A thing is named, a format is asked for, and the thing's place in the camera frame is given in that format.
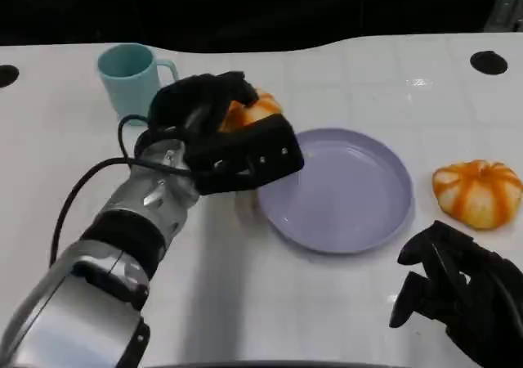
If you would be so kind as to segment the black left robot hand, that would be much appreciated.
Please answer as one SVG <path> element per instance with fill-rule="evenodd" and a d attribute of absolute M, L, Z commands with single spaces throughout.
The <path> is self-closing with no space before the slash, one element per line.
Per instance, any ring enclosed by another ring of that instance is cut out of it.
<path fill-rule="evenodd" d="M 219 131 L 232 102 L 249 107 L 257 100 L 255 88 L 241 71 L 192 75 L 157 92 L 148 113 L 148 129 L 175 128 L 189 138 L 209 137 Z"/>

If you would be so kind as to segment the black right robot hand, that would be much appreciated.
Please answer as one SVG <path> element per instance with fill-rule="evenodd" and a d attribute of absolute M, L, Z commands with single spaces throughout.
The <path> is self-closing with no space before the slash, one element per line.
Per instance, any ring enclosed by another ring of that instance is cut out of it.
<path fill-rule="evenodd" d="M 410 238 L 397 261 L 420 263 L 425 273 L 407 275 L 391 328 L 417 313 L 443 323 L 447 336 L 479 366 L 522 365 L 522 272 L 513 262 L 441 221 Z"/>

